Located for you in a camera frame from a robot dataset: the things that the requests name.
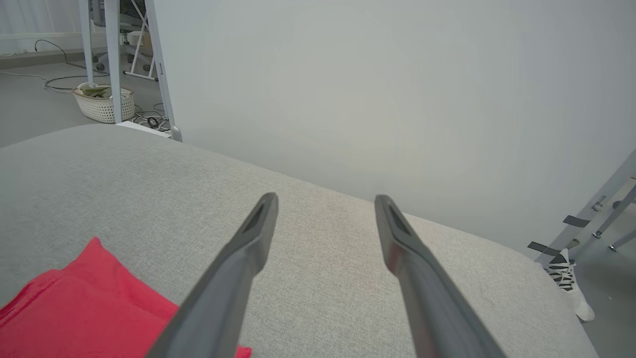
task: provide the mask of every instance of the black tape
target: black tape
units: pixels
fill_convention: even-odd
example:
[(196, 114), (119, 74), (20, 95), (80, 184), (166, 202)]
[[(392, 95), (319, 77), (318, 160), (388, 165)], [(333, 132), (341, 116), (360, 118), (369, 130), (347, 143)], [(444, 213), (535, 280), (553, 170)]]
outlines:
[(546, 245), (542, 245), (540, 243), (536, 243), (536, 242), (531, 242), (528, 245), (529, 248), (533, 249), (533, 250), (537, 250), (538, 252), (542, 252), (548, 256), (556, 256), (558, 254), (561, 253), (561, 251), (559, 250), (555, 250), (554, 248), (551, 247), (547, 247)]
[(583, 220), (581, 218), (573, 217), (572, 215), (568, 215), (563, 222), (576, 227), (586, 227), (590, 223), (589, 220)]

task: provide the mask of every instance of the shoe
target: shoe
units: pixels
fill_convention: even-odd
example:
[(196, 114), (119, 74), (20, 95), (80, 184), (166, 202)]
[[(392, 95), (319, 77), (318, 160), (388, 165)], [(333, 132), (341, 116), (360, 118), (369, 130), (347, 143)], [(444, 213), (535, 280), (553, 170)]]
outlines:
[(579, 285), (576, 283), (576, 277), (574, 276), (574, 266), (576, 266), (576, 263), (567, 260), (567, 250), (565, 251), (565, 257), (563, 259), (565, 262), (554, 263), (553, 261), (548, 264), (546, 271), (556, 282), (563, 294), (567, 296), (567, 300), (574, 310), (574, 313), (579, 317), (579, 320), (582, 322), (590, 322), (594, 320), (594, 311), (586, 301)]

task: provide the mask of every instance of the white basket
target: white basket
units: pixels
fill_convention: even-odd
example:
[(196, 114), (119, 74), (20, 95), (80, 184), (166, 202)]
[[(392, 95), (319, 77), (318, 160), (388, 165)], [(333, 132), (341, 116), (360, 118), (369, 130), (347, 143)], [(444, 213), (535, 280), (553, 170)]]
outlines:
[[(115, 123), (115, 115), (113, 111), (113, 98), (93, 98), (85, 96), (82, 92), (84, 87), (95, 87), (96, 83), (82, 83), (73, 89), (72, 93), (78, 102), (79, 108), (84, 115), (90, 119), (94, 119), (102, 123)], [(121, 119), (131, 119), (135, 117), (135, 101), (134, 92), (129, 89), (121, 89)]]

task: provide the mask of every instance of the red cloth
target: red cloth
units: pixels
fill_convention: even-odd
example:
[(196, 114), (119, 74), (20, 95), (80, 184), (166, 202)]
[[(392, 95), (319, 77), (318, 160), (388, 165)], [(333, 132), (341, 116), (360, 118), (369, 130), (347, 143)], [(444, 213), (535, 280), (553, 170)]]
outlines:
[(0, 357), (143, 357), (177, 308), (93, 238), (0, 310)]

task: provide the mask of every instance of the floor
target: floor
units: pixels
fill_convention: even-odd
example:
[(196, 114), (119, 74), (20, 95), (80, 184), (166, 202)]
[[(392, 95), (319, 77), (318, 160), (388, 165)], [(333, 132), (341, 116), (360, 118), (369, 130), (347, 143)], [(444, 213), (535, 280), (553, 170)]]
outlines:
[[(125, 61), (122, 70), (128, 69)], [(86, 70), (68, 64), (49, 64), (2, 70), (12, 73), (41, 75), (46, 79), (63, 76), (86, 75)], [(159, 83), (121, 74), (121, 86), (132, 89), (135, 104), (144, 111), (151, 111), (161, 103)], [(110, 83), (110, 77), (98, 77), (100, 84)], [(0, 148), (42, 134), (59, 131), (76, 125), (98, 123), (84, 117), (72, 94), (63, 94), (42, 88), (38, 77), (12, 76), (0, 73)], [(76, 87), (86, 82), (85, 77), (57, 80), (55, 87)]]
[(571, 251), (577, 281), (594, 309), (596, 319), (583, 324), (600, 358), (634, 357), (636, 352), (636, 239), (613, 252), (608, 245), (636, 229), (636, 204), (630, 205), (603, 233), (591, 234), (612, 212), (611, 204), (622, 200), (636, 185), (629, 179), (602, 213), (577, 236), (581, 244)]

